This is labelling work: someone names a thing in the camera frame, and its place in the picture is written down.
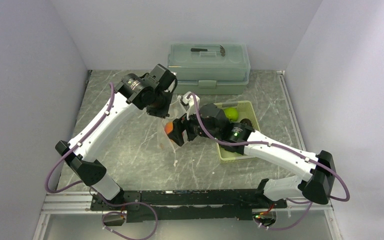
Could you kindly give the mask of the orange peach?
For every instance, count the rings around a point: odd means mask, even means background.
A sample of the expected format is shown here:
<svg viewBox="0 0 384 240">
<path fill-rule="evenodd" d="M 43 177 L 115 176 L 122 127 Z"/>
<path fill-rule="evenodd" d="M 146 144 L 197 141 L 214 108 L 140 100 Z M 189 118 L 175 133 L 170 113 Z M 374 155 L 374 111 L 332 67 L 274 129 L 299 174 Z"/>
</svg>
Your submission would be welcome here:
<svg viewBox="0 0 384 240">
<path fill-rule="evenodd" d="M 172 132 L 174 131 L 174 124 L 172 121 L 168 122 L 165 126 L 164 126 L 164 132 L 167 136 L 169 136 Z"/>
</svg>

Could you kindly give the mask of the clear dotted zip bag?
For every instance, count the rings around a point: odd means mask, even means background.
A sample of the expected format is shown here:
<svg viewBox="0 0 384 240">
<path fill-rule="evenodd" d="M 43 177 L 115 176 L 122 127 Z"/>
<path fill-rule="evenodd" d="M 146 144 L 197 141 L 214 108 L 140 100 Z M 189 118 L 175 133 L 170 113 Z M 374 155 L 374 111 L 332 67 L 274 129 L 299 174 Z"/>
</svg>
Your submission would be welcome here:
<svg viewBox="0 0 384 240">
<path fill-rule="evenodd" d="M 168 122 L 172 122 L 175 119 L 182 117 L 185 114 L 183 106 L 181 104 L 181 97 L 183 95 L 177 95 L 176 98 L 173 99 L 172 103 L 169 106 L 168 114 L 169 116 L 166 118 L 160 119 L 160 122 L 157 125 L 157 147 L 165 152 L 173 152 L 175 153 L 178 145 L 176 145 L 172 140 L 164 132 L 164 127 Z"/>
</svg>

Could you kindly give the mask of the green apple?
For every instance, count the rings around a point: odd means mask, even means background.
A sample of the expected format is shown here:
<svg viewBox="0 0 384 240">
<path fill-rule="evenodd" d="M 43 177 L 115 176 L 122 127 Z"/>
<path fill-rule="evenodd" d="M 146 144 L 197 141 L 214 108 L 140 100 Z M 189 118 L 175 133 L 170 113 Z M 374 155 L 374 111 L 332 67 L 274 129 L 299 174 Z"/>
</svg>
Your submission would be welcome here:
<svg viewBox="0 0 384 240">
<path fill-rule="evenodd" d="M 235 107 L 224 108 L 223 111 L 229 121 L 236 122 L 238 120 L 239 112 Z"/>
</svg>

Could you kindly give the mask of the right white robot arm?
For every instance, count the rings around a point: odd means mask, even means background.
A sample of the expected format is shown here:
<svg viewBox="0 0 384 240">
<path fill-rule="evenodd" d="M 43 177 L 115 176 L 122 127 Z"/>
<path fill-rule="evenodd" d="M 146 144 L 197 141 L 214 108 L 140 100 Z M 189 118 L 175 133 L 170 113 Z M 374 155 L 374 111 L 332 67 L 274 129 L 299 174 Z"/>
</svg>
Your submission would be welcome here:
<svg viewBox="0 0 384 240">
<path fill-rule="evenodd" d="M 292 177 L 261 180 L 255 200 L 262 208 L 297 197 L 320 205 L 329 202 L 335 165 L 327 151 L 316 154 L 275 141 L 253 128 L 249 119 L 232 121 L 212 103 L 202 106 L 198 114 L 185 113 L 167 123 L 164 132 L 179 147 L 196 137 L 210 138 L 228 152 L 262 159 L 293 173 Z"/>
</svg>

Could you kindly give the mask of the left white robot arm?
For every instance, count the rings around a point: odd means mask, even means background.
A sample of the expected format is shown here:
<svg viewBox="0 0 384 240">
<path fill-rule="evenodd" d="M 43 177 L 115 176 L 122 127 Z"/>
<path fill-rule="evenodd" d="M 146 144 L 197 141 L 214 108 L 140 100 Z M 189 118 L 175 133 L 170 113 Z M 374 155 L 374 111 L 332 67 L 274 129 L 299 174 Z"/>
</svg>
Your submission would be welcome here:
<svg viewBox="0 0 384 240">
<path fill-rule="evenodd" d="M 69 141 L 61 140 L 56 144 L 62 161 L 82 183 L 104 198 L 109 209 L 119 209 L 125 193 L 97 159 L 101 147 L 123 124 L 132 127 L 134 122 L 130 117 L 136 112 L 145 110 L 153 117 L 168 117 L 177 84 L 176 75 L 161 64 L 142 76 L 129 73 L 117 85 L 110 84 L 109 100 L 80 133 Z"/>
</svg>

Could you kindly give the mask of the green plastic toolbox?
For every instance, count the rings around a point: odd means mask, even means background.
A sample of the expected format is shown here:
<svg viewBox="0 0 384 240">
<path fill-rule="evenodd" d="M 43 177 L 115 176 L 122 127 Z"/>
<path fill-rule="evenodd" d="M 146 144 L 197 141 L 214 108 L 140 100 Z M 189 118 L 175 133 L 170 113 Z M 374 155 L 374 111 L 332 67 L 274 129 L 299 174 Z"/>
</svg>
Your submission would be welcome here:
<svg viewBox="0 0 384 240">
<path fill-rule="evenodd" d="M 236 42 L 172 43 L 167 67 L 177 77 L 179 95 L 240 95 L 251 71 L 246 44 Z"/>
</svg>

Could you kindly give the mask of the dark brown fruit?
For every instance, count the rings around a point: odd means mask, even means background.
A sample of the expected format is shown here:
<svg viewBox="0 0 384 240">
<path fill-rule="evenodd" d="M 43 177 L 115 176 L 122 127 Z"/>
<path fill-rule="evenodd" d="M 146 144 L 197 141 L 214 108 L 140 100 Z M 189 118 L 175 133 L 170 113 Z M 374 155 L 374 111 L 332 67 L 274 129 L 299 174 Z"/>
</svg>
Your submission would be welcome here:
<svg viewBox="0 0 384 240">
<path fill-rule="evenodd" d="M 241 121 L 240 121 L 240 124 L 241 124 L 241 128 L 243 130 L 249 130 L 251 132 L 253 132 L 255 129 L 253 127 L 253 124 L 252 124 L 252 121 L 248 118 L 243 118 Z"/>
</svg>

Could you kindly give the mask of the pale green perforated basket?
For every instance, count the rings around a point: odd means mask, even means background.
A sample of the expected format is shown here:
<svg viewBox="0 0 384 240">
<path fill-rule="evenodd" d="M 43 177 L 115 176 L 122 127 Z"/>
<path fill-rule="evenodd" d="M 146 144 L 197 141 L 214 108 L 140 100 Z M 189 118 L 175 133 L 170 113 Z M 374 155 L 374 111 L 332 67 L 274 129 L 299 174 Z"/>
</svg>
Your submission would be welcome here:
<svg viewBox="0 0 384 240">
<path fill-rule="evenodd" d="M 253 105 L 248 100 L 232 101 L 232 102 L 217 102 L 214 103 L 219 109 L 236 108 L 238 111 L 238 120 L 234 121 L 239 123 L 242 119 L 250 119 L 255 130 L 260 131 L 259 122 L 257 120 Z M 218 143 L 216 144 L 217 153 L 221 163 L 235 163 L 242 161 L 256 161 L 257 157 L 249 155 L 242 155 L 236 152 L 229 152 L 222 148 Z"/>
</svg>

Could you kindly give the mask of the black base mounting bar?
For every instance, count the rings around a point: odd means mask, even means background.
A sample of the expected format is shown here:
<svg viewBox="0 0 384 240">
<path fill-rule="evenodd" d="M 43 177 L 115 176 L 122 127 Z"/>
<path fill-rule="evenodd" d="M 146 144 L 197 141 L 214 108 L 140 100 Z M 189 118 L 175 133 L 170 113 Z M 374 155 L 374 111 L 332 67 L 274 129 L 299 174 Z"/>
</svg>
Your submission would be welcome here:
<svg viewBox="0 0 384 240">
<path fill-rule="evenodd" d="M 259 211 L 285 209 L 285 200 L 271 202 L 255 189 L 126 190 L 127 223 L 158 220 L 236 219 L 251 221 Z"/>
</svg>

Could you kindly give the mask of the aluminium rail frame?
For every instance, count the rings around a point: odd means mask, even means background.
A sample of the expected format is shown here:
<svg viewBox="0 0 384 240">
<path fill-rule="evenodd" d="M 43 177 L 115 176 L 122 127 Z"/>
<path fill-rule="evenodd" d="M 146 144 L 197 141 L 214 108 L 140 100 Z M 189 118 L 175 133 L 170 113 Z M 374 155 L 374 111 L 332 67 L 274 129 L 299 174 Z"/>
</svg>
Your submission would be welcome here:
<svg viewBox="0 0 384 240">
<path fill-rule="evenodd" d="M 90 210 L 87 191 L 45 197 L 33 239 L 118 240 L 103 229 L 102 212 Z M 222 219 L 161 220 L 153 240 L 342 240 L 331 205 L 314 204 L 303 220 L 288 230 L 264 230 L 252 221 Z"/>
</svg>

